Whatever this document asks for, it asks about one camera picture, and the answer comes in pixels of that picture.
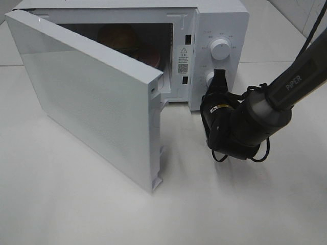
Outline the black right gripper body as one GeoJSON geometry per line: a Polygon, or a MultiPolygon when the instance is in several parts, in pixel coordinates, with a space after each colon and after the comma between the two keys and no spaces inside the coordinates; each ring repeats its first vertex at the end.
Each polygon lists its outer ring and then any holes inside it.
{"type": "Polygon", "coordinates": [[[214,76],[207,88],[205,95],[202,97],[202,102],[207,101],[227,101],[232,102],[233,97],[230,95],[227,80],[226,80],[226,70],[215,69],[214,76]]]}

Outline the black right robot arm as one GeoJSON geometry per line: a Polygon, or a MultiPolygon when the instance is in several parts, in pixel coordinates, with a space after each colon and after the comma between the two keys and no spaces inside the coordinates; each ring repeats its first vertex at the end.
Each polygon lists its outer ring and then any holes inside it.
{"type": "Polygon", "coordinates": [[[216,69],[200,114],[212,154],[254,162],[263,141],[291,120],[293,106],[326,82],[326,31],[271,84],[249,86],[242,95],[229,92],[226,71],[216,69]]]}

